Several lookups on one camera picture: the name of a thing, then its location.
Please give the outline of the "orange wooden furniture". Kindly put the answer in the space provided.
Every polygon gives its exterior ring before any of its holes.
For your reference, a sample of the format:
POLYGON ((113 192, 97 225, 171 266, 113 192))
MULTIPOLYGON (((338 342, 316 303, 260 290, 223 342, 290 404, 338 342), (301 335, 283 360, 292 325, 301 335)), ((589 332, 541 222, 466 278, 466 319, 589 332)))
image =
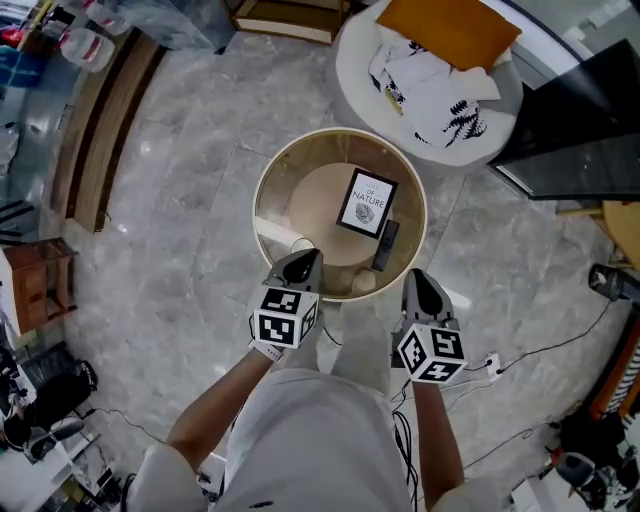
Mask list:
POLYGON ((640 412, 640 313, 633 312, 614 353, 586 399, 593 421, 616 413, 628 426, 640 412))

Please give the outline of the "small cream cushion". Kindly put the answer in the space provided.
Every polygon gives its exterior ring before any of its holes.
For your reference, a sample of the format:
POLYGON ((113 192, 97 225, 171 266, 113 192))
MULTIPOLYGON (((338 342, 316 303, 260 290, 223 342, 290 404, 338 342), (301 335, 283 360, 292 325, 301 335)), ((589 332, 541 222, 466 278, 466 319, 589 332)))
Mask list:
POLYGON ((451 70, 449 82, 454 92, 462 99, 469 101, 496 101, 501 94, 496 82, 482 67, 474 67, 466 71, 451 70))

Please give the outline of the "black framed nature print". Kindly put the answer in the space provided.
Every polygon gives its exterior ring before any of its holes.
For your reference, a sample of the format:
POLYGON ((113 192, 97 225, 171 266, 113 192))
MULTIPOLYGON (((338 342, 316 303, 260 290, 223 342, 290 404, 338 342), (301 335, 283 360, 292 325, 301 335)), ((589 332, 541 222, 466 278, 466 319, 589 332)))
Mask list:
POLYGON ((378 239, 384 228, 398 183, 356 167, 336 224, 378 239))

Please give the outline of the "yellow wooden table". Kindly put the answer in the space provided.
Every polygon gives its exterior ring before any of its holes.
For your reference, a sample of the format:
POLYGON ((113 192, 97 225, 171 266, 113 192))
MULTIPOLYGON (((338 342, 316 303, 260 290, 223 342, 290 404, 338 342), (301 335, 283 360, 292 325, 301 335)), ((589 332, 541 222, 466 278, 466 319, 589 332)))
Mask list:
POLYGON ((611 266, 640 271, 640 201, 607 201, 597 207, 557 211, 559 217, 590 217, 622 255, 611 266))

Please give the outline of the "white black-print cushion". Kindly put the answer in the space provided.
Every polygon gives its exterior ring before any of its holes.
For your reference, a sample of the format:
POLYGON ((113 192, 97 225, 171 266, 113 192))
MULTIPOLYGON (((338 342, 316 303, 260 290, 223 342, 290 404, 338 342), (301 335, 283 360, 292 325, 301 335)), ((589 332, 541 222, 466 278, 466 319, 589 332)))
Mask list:
POLYGON ((377 30, 381 45, 370 61, 369 75, 414 138, 447 148, 485 133, 481 101, 465 100, 454 92, 449 82, 452 65, 393 30, 377 30))

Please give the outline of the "white round pouf chair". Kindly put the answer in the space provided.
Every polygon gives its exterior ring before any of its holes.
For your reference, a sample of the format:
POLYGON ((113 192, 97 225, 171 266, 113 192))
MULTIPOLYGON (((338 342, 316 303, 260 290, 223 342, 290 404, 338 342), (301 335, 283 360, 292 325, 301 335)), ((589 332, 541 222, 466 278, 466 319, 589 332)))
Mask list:
POLYGON ((376 20, 391 0, 378 0, 351 16, 340 29, 326 64, 334 118, 345 126, 374 132, 402 150, 412 163, 434 172, 468 173, 496 157, 507 144, 523 102, 523 83, 513 62, 494 67, 501 98, 481 101, 488 130, 479 139, 448 149, 418 141, 391 103, 374 87, 368 67, 382 43, 376 20))

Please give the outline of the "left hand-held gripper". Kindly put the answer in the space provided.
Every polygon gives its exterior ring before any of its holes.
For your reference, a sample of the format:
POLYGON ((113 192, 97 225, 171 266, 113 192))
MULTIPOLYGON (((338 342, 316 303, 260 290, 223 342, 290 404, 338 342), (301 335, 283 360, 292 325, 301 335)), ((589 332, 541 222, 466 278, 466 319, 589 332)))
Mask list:
POLYGON ((323 253, 312 248, 287 255, 272 266, 265 285, 258 287, 252 315, 257 342, 300 347, 317 323, 323 265, 323 253))

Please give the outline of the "person's left forearm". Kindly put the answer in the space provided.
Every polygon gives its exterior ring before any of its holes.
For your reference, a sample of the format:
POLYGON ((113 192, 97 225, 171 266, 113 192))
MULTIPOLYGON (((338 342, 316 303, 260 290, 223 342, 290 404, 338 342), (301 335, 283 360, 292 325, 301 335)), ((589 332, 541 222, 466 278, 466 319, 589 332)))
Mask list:
POLYGON ((171 428, 166 444, 196 472, 218 446, 251 392, 274 361, 253 348, 191 403, 171 428))

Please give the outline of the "person's white shoe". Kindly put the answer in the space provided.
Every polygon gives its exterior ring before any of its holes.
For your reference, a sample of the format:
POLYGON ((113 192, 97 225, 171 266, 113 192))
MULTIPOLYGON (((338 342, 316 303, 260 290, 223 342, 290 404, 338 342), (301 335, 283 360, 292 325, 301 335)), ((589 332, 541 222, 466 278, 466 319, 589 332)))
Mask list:
POLYGON ((365 268, 357 272, 352 280, 352 293, 367 295, 377 287, 376 274, 371 269, 365 268))

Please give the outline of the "person's right forearm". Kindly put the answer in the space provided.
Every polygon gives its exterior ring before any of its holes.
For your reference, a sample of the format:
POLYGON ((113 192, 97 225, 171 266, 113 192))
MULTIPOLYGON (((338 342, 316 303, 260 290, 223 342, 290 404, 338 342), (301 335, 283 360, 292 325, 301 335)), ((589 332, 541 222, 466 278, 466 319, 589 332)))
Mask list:
POLYGON ((464 483, 458 445, 440 388, 412 383, 416 408, 421 484, 426 509, 431 512, 448 492, 464 483))

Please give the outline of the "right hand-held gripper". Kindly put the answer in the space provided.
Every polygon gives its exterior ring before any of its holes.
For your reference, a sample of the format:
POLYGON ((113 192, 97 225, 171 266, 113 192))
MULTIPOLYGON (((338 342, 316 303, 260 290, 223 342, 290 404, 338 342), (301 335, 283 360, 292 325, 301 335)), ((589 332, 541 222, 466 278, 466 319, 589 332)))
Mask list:
MULTIPOLYGON (((402 311, 406 318, 452 315, 447 292, 428 273, 409 270, 404 278, 402 311)), ((391 367, 404 369, 412 382, 449 384, 468 365, 453 319, 404 319, 392 334, 391 367)))

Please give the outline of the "person's white shirt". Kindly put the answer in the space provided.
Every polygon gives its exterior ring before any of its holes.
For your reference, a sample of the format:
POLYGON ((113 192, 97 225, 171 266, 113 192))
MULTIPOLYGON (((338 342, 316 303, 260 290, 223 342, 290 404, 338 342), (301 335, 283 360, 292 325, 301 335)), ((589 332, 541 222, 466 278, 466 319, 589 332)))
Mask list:
MULTIPOLYGON (((388 408, 321 372, 282 369, 249 397, 231 432, 225 489, 214 512, 412 512, 388 408)), ((207 512, 194 471, 175 449, 150 448, 129 512, 207 512)), ((487 480, 445 495, 433 512, 498 512, 487 480)))

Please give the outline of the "wooden open shelf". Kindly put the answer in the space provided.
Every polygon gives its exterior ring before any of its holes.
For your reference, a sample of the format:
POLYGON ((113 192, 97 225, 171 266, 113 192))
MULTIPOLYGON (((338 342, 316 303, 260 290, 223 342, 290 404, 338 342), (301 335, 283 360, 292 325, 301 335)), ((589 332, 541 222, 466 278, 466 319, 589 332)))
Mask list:
POLYGON ((242 31, 330 46, 351 7, 352 0, 243 0, 233 20, 242 31))

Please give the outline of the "black remote control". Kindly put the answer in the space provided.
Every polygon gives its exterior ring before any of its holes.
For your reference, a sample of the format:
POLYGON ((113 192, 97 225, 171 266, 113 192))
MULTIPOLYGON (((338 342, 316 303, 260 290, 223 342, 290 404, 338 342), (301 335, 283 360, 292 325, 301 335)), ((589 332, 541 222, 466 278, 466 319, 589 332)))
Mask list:
POLYGON ((374 254, 371 269, 375 271, 383 271, 390 257, 391 250, 393 248, 397 233, 399 230, 399 223, 388 219, 386 221, 384 230, 380 237, 380 241, 377 250, 374 254))

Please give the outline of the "black bag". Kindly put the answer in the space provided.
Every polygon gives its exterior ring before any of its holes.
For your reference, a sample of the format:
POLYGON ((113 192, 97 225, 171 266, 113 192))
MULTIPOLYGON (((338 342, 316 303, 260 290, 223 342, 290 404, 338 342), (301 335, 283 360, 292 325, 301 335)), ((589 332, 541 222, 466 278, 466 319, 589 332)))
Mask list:
POLYGON ((25 408, 33 426, 49 430, 98 389, 98 377, 86 360, 76 358, 65 342, 21 363, 36 390, 35 400, 25 408))

